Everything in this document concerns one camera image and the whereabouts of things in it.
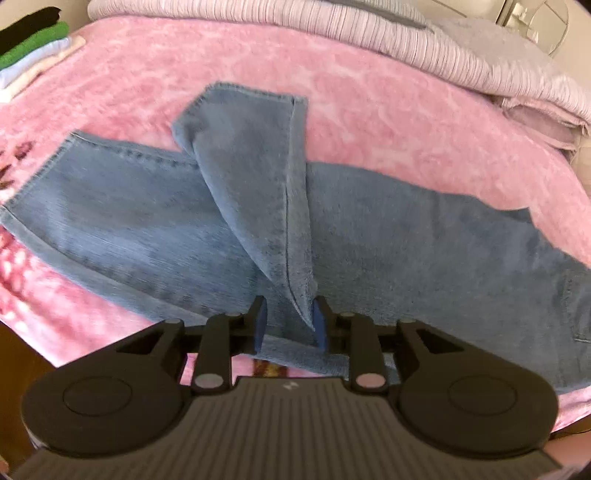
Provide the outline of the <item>grey small pillow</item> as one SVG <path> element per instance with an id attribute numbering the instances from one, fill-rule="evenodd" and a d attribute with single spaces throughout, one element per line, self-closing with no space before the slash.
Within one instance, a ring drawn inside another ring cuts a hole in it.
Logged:
<path id="1" fill-rule="evenodd" d="M 424 25 L 423 23 L 414 21 L 408 17 L 393 13 L 389 10 L 386 10 L 384 8 L 380 8 L 374 5 L 370 5 L 369 3 L 363 2 L 363 1 L 358 1 L 358 0 L 325 0 L 328 3 L 334 4 L 334 5 L 339 5 L 339 6 L 345 6 L 345 7 L 351 7 L 354 8 L 356 10 L 360 10 L 360 11 L 364 11 L 370 14 L 374 14 L 377 15 L 378 17 L 381 17 L 385 20 L 388 20 L 392 23 L 396 23 L 396 24 L 400 24 L 406 27 L 410 27 L 410 28 L 415 28 L 418 30 L 426 30 L 427 26 Z"/>

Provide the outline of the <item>light blue folded garment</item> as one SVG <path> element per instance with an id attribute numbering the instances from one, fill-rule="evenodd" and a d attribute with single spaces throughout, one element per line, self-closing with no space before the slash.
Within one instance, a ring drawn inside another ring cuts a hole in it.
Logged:
<path id="1" fill-rule="evenodd" d="M 71 38 L 52 41 L 42 47 L 37 48 L 25 57 L 0 71 L 0 88 L 4 89 L 10 85 L 19 75 L 27 69 L 34 66 L 41 60 L 56 55 L 71 45 Z"/>

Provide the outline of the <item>pink folded pillowcases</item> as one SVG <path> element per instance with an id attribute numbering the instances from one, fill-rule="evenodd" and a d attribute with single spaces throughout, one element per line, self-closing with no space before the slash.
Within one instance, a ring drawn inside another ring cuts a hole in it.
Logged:
<path id="1" fill-rule="evenodd" d="M 499 96 L 493 96 L 492 101 L 505 117 L 521 125 L 532 138 L 566 155 L 574 155 L 582 139 L 590 136 L 588 121 L 551 102 Z"/>

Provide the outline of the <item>green folded garment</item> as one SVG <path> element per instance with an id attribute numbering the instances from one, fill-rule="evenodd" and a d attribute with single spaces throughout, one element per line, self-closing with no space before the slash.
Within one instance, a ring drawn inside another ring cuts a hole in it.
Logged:
<path id="1" fill-rule="evenodd" d="M 43 47 L 50 42 L 64 39 L 68 34 L 69 25 L 64 21 L 59 21 L 51 27 L 35 32 L 0 56 L 0 69 L 12 66 L 34 50 Z"/>

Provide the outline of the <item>pink floral blanket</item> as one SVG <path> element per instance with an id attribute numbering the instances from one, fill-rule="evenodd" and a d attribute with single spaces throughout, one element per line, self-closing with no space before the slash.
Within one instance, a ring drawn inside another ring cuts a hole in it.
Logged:
<path id="1" fill-rule="evenodd" d="M 216 81 L 308 99 L 308 157 L 528 208 L 556 247 L 590 259 L 590 200 L 565 157 L 484 97 L 391 58 L 303 32 L 111 17 L 1 109 L 1 196 L 81 130 L 171 150 L 170 126 Z"/>

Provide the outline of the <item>blue denim jeans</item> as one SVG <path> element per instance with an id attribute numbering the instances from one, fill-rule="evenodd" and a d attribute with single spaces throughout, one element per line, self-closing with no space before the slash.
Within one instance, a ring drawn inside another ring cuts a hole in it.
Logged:
<path id="1" fill-rule="evenodd" d="M 590 271 L 528 210 L 497 210 L 304 156 L 307 103 L 215 83 L 177 150 L 71 133 L 1 209 L 54 270 L 153 321 L 201 324 L 266 297 L 264 359 L 339 375 L 312 301 L 415 318 L 542 375 L 590 383 Z"/>

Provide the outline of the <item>striped lilac folded quilt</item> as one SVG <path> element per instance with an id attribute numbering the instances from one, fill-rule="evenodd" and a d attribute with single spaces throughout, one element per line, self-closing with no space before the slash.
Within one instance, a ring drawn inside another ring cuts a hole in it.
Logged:
<path id="1" fill-rule="evenodd" d="M 327 1 L 92 1 L 91 20 L 131 15 L 286 27 L 372 50 L 457 86 L 560 106 L 590 123 L 590 92 L 531 42 L 487 20 L 431 22 L 402 1 L 364 1 L 418 30 Z"/>

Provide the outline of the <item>round wall mirror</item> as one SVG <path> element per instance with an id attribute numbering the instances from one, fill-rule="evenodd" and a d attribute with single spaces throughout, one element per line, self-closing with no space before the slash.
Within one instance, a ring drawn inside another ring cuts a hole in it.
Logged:
<path id="1" fill-rule="evenodd" d="M 506 1 L 497 24 L 554 56 L 568 32 L 568 6 L 562 0 Z"/>

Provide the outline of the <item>black folded garment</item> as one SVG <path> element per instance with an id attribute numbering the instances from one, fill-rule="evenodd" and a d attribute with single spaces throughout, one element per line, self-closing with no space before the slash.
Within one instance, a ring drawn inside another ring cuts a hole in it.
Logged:
<path id="1" fill-rule="evenodd" d="M 52 27 L 61 9 L 49 6 L 28 14 L 0 32 L 0 54 L 5 54 L 38 31 Z"/>

